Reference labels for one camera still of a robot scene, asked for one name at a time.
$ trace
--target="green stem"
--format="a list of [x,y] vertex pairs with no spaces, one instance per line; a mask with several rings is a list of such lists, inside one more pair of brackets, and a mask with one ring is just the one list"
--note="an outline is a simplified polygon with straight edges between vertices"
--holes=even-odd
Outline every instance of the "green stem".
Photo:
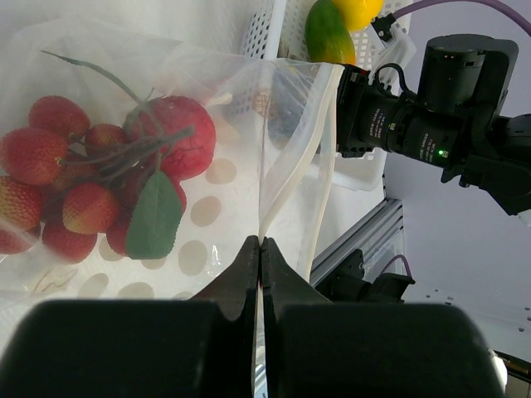
[[164,129],[162,125],[160,124],[158,119],[155,118],[155,115],[153,114],[151,109],[148,106],[146,106],[146,103],[143,100],[141,100],[117,75],[112,74],[108,70],[102,68],[101,66],[93,64],[92,62],[75,60],[74,58],[69,58],[67,56],[60,56],[58,54],[54,54],[53,52],[49,52],[49,51],[44,51],[44,50],[41,50],[41,51],[44,52],[45,54],[48,54],[49,56],[55,56],[59,58],[60,60],[66,61],[72,65],[84,66],[86,68],[92,69],[94,72],[99,73],[100,75],[106,77],[107,79],[115,83],[129,97],[131,97],[140,106],[142,110],[147,112],[148,116],[151,118],[151,120],[155,124],[155,127],[157,127],[158,133],[160,135],[164,134]]

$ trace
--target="artificial leaf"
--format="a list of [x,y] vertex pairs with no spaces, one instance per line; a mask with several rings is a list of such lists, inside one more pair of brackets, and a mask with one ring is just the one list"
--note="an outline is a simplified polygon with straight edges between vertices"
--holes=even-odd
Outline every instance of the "artificial leaf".
[[173,184],[161,171],[148,180],[125,239],[125,252],[133,260],[162,259],[172,251],[183,205]]

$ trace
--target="camera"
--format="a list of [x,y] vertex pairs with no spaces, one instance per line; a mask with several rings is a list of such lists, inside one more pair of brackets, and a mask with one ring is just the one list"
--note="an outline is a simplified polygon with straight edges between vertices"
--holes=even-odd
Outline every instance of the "camera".
[[[418,94],[402,68],[345,66],[337,100],[338,151],[360,158],[375,147],[443,170],[441,181],[487,191],[509,215],[531,208],[531,117],[500,116],[519,48],[480,35],[428,41]],[[391,67],[402,93],[379,79]]]

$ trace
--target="lemon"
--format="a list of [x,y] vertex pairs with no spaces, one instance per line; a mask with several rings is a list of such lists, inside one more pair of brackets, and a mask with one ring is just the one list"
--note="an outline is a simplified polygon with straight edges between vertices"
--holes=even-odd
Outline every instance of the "lemon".
[[332,0],[339,8],[347,29],[359,31],[371,23],[383,7],[383,0]]

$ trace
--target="translucent bag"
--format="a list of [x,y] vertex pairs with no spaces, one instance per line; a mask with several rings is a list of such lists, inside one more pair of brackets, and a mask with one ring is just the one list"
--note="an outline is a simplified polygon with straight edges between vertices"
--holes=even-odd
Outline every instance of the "translucent bag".
[[[275,238],[290,264],[309,276],[334,168],[335,91],[341,66],[216,53],[83,17],[24,28],[13,38],[4,59],[0,247],[13,252],[16,238],[16,249],[31,248],[2,255],[0,340],[5,341],[25,311],[43,299],[189,298],[234,260],[249,235]],[[126,87],[117,84],[116,78]],[[53,100],[39,108],[37,101],[50,96],[78,105],[88,116],[91,130],[73,133],[72,125],[78,126],[76,112],[65,116],[59,105],[54,108]],[[51,114],[47,106],[54,109]],[[213,143],[204,135],[210,123],[215,130]],[[66,135],[51,131],[65,124],[70,129]],[[89,143],[91,131],[98,130],[94,126],[102,124],[125,133],[124,141],[106,140],[114,136],[103,128],[102,136],[93,133],[96,140]],[[25,134],[13,133],[20,129]],[[44,137],[39,148],[50,147],[49,134],[44,135],[43,129],[54,137],[60,135],[69,145],[68,152],[54,158],[57,177],[50,177],[49,163],[36,166],[40,156],[48,155],[35,149],[34,138],[28,138],[37,134],[35,129]],[[319,173],[305,177],[318,149]],[[24,163],[30,152],[37,155]],[[68,184],[54,186],[50,194],[57,178],[62,176],[64,182],[62,173],[68,166],[86,164],[94,166],[92,173],[66,179]],[[164,176],[157,180],[159,185],[146,193],[160,173]],[[139,177],[134,190],[125,195],[124,187],[137,174],[144,180]],[[176,203],[171,208],[160,193],[169,182]],[[81,195],[79,186],[87,184],[93,189]],[[26,216],[24,228],[19,223],[17,211],[28,207],[34,211],[39,206],[36,199],[27,205],[26,199],[12,194],[12,187],[21,185],[42,194],[46,211],[39,211],[37,217],[41,232],[35,232]],[[109,201],[118,203],[119,210],[110,211]],[[157,203],[161,210],[153,211],[151,206],[137,216],[146,202]],[[44,217],[53,213],[51,204],[57,203],[59,210]],[[179,217],[176,235],[161,227]],[[110,228],[122,219],[127,220],[122,228],[126,239],[121,240],[126,255],[117,254],[116,243],[107,239]],[[135,224],[138,219],[144,224]],[[148,231],[139,227],[144,225]],[[94,228],[100,228],[97,235]],[[34,242],[34,235],[26,230],[45,239]],[[76,246],[78,235],[83,239],[95,235],[95,243],[88,248],[84,244],[81,250]],[[172,248],[166,255],[149,252],[167,240]],[[143,258],[139,253],[146,250]],[[136,260],[128,257],[133,252]]]

